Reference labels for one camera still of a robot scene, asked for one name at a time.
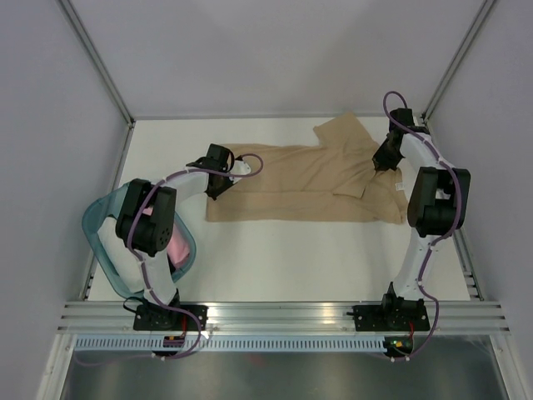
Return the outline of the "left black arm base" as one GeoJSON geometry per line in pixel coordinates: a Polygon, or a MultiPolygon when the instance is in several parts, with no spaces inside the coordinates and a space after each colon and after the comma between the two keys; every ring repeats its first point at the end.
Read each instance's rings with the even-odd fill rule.
{"type": "Polygon", "coordinates": [[[134,331],[198,331],[197,324],[190,315],[167,310],[146,299],[128,297],[122,307],[134,314],[134,331]]]}

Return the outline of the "aluminium front rail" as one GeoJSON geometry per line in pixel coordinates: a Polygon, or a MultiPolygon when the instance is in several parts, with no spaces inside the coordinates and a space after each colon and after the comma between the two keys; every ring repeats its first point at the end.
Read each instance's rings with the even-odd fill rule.
{"type": "MultiPolygon", "coordinates": [[[[207,331],[221,334],[350,335],[355,323],[348,302],[209,302],[207,331]]],[[[134,314],[120,302],[68,302],[58,333],[131,333],[134,314]]],[[[444,301],[437,335],[508,334],[498,302],[444,301]]]]}

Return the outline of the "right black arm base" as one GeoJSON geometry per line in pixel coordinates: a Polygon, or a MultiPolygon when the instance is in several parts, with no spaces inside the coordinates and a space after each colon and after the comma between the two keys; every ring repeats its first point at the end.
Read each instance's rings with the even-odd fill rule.
{"type": "Polygon", "coordinates": [[[377,305],[355,305],[346,314],[357,332],[429,332],[430,322],[424,300],[407,300],[396,294],[393,283],[377,305]]]}

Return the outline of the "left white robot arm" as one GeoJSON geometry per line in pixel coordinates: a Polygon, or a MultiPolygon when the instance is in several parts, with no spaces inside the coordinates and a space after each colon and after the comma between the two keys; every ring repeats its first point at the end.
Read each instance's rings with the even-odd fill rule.
{"type": "Polygon", "coordinates": [[[211,144],[205,156],[179,172],[154,182],[135,178],[126,184],[115,234],[138,264],[143,297],[156,304],[152,319],[162,329],[172,330],[182,320],[167,255],[177,206],[202,193],[215,199],[250,171],[241,156],[211,144]]]}

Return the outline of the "teal plastic basket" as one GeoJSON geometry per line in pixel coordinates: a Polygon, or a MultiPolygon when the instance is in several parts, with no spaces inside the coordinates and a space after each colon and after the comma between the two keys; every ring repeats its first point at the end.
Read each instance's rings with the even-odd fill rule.
{"type": "MultiPolygon", "coordinates": [[[[123,185],[93,202],[83,214],[82,230],[116,294],[122,298],[142,298],[144,282],[138,260],[115,233],[126,194],[127,185],[123,185]]],[[[172,237],[167,246],[167,263],[173,282],[190,270],[196,255],[193,236],[175,214],[172,237]]]]}

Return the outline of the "beige t shirt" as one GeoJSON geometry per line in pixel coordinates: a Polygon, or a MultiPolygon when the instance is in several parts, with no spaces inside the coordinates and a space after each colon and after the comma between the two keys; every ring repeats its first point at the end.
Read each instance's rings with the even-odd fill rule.
{"type": "Polygon", "coordinates": [[[408,201],[401,170],[377,171],[379,148],[352,112],[315,126],[316,146],[232,143],[253,169],[207,203],[211,223],[282,220],[402,224],[408,201]]]}

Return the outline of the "pink rolled t shirt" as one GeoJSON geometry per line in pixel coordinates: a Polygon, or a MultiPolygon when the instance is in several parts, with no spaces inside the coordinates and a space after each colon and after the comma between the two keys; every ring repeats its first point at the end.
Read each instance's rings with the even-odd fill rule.
{"type": "Polygon", "coordinates": [[[172,235],[166,247],[167,263],[171,273],[183,268],[191,256],[189,242],[182,236],[176,222],[172,225],[172,235]]]}

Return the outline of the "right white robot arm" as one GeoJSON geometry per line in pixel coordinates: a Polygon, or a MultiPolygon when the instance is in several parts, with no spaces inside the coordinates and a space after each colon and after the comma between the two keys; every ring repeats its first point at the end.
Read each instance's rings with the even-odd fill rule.
{"type": "Polygon", "coordinates": [[[471,174],[443,158],[429,132],[415,125],[411,109],[397,108],[388,117],[389,132],[372,159],[375,170],[395,171],[404,159],[416,170],[406,212],[411,238],[391,290],[418,301],[427,296],[423,280],[432,255],[464,223],[471,174]]]}

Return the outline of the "white rolled t shirt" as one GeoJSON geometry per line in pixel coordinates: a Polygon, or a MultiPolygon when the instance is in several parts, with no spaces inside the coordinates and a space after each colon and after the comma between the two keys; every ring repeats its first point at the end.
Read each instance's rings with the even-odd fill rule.
{"type": "Polygon", "coordinates": [[[124,245],[123,240],[116,235],[116,223],[114,217],[106,217],[97,234],[122,283],[129,292],[137,293],[143,290],[141,271],[137,259],[124,245]]]}

